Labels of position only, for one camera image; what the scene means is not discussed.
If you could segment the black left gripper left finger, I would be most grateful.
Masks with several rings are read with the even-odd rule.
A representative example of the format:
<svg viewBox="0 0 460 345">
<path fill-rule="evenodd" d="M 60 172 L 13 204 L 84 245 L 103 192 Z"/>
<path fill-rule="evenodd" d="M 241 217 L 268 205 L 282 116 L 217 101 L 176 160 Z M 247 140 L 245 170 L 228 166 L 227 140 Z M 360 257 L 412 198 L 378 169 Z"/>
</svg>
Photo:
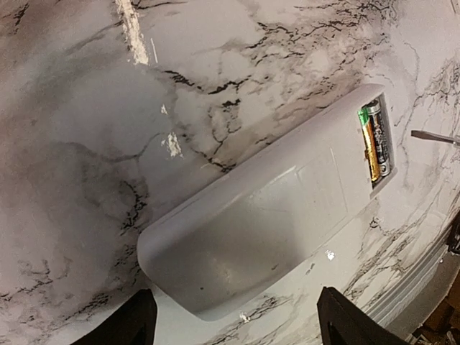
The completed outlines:
<svg viewBox="0 0 460 345">
<path fill-rule="evenodd" d="M 157 304 L 150 289 L 135 293 L 94 330 L 74 345 L 153 345 Z"/>
</svg>

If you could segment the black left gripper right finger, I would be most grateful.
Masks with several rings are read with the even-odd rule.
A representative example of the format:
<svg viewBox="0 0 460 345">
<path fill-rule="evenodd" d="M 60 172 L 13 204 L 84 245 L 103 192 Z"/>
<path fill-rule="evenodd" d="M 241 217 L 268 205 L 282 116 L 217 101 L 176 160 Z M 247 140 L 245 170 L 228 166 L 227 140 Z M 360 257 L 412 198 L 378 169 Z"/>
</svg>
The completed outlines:
<svg viewBox="0 0 460 345">
<path fill-rule="evenodd" d="M 317 302 L 324 345 L 404 345 L 334 287 L 324 287 Z"/>
</svg>

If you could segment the white remote control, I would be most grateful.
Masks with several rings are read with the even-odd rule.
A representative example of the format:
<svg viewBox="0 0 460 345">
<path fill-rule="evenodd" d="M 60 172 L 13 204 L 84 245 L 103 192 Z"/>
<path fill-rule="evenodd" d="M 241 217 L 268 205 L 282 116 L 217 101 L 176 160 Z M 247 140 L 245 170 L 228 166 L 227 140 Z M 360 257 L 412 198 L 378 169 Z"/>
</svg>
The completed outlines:
<svg viewBox="0 0 460 345">
<path fill-rule="evenodd" d="M 358 117 L 375 100 L 384 86 L 361 85 L 147 227 L 142 271 L 205 321 L 282 279 L 389 183 L 371 179 Z"/>
</svg>

